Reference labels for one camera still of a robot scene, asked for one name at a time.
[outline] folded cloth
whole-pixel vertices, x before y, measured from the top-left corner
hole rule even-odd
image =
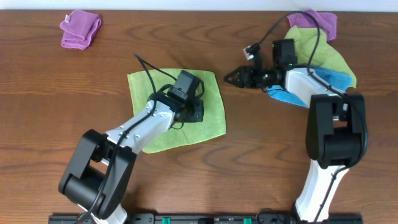
[[[60,24],[60,28],[65,31],[61,42],[62,47],[86,49],[100,25],[101,18],[98,14],[74,10]]]
[[[304,12],[309,13],[313,16],[319,27],[326,33],[327,40],[336,39],[337,33],[337,16],[330,12],[317,12],[312,9],[304,10]],[[315,23],[308,16],[303,14],[292,14],[287,16],[290,22],[290,26],[297,26],[299,28],[315,28]]]
[[[163,71],[178,77],[181,69],[167,68]],[[174,147],[196,144],[226,134],[225,112],[221,100],[215,74],[213,72],[186,70],[202,79],[205,84],[205,93],[201,97],[205,108],[203,121],[199,123],[185,123],[182,129],[170,129],[156,137],[143,151],[155,153]],[[159,89],[165,84],[173,84],[174,80],[156,71],[150,70],[155,86]],[[153,94],[152,86],[146,72],[136,72],[127,76],[129,80],[133,112],[139,114],[147,103],[149,95]]]
[[[315,70],[315,73],[324,79],[324,81],[328,82],[331,84],[333,87],[338,88],[340,90],[346,90],[353,79],[341,72],[337,72],[334,70],[330,70],[327,68],[321,68],[321,67],[313,67]],[[280,91],[282,90],[281,86],[273,86],[272,88],[268,88],[268,94],[270,97],[286,102],[286,103],[291,103],[293,105],[297,106],[303,106],[303,107],[308,107],[306,104],[303,103],[303,101],[300,100],[295,94],[293,93],[288,93],[285,91]]]
[[[294,49],[298,63],[307,63],[317,41],[317,29],[298,28],[293,26],[285,36],[285,39],[294,39]],[[337,50],[326,43],[326,34],[320,31],[320,40],[317,51],[312,58],[311,65],[328,68],[337,72],[348,74],[352,79],[349,87],[356,87],[356,77],[351,71],[344,58]]]

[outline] pink folded towel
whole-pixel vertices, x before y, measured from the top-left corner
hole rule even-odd
[[[61,42],[62,47],[86,49],[100,25],[101,18],[98,14],[74,10],[60,24],[60,28],[65,31]]]

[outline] yellow-green cloth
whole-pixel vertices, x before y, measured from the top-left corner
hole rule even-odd
[[[349,87],[356,87],[356,77],[349,69],[349,66],[344,61],[344,58],[340,55],[337,50],[328,45],[326,42],[326,34],[323,30],[320,30],[320,40],[317,47],[317,51],[312,58],[312,65],[318,65],[323,68],[328,68],[337,72],[348,74],[353,82]],[[318,31],[316,28],[298,28],[293,26],[290,28],[285,36],[285,39],[294,39],[294,47],[298,63],[307,63],[315,42],[317,41]]]
[[[175,78],[181,72],[179,68],[166,68],[162,70]],[[185,69],[185,71],[200,78],[205,84],[205,93],[200,98],[203,100],[205,108],[203,121],[185,123],[184,127],[179,130],[169,129],[166,133],[157,136],[156,139],[143,149],[146,153],[155,153],[174,147],[196,144],[226,134],[224,105],[221,100],[215,74],[200,70]],[[157,90],[165,84],[174,84],[175,82],[170,77],[156,70],[150,70],[149,72]],[[129,80],[133,113],[139,114],[145,108],[148,97],[153,93],[152,86],[145,71],[136,72],[127,77]],[[176,128],[180,126],[180,123],[175,124]]]

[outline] green cloth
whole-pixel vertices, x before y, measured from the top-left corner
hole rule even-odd
[[[320,30],[321,36],[317,51],[312,58],[311,65],[318,65],[323,68],[328,68],[337,72],[343,72],[353,78],[353,82],[350,87],[356,87],[356,77],[349,69],[349,66],[344,61],[344,58],[340,55],[337,50],[328,45],[326,42],[326,34],[323,30]],[[315,42],[317,41],[318,31],[316,28],[298,28],[293,26],[290,28],[285,36],[285,39],[294,39],[294,47],[298,63],[307,63]]]
[[[175,78],[178,77],[181,71],[178,68],[162,70]],[[146,153],[155,153],[174,147],[196,144],[226,134],[224,105],[221,100],[215,74],[199,70],[185,69],[185,71],[202,79],[205,84],[205,93],[201,97],[205,108],[203,121],[185,123],[184,127],[179,130],[169,129],[166,133],[157,136],[156,139],[143,149]],[[150,70],[149,72],[157,90],[165,84],[174,84],[175,82],[167,75],[156,70]],[[136,72],[127,77],[129,80],[133,113],[139,114],[145,108],[149,95],[153,93],[152,86],[145,71]],[[179,128],[180,125],[180,123],[176,123],[175,127]]]

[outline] table surface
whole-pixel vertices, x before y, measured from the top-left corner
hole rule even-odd
[[[103,25],[88,49],[64,49],[59,23],[70,11],[0,11],[0,223],[45,223],[81,210],[58,182],[81,135],[132,116],[133,52],[160,68],[215,72],[227,135],[157,154],[139,154],[123,206],[129,212],[256,213],[289,210],[310,159],[308,109],[235,88],[223,76],[246,63],[283,12],[94,11]],[[368,153],[344,177],[331,212],[365,223],[398,218],[398,14],[339,12],[337,39],[366,99]],[[288,31],[283,22],[263,44]]]

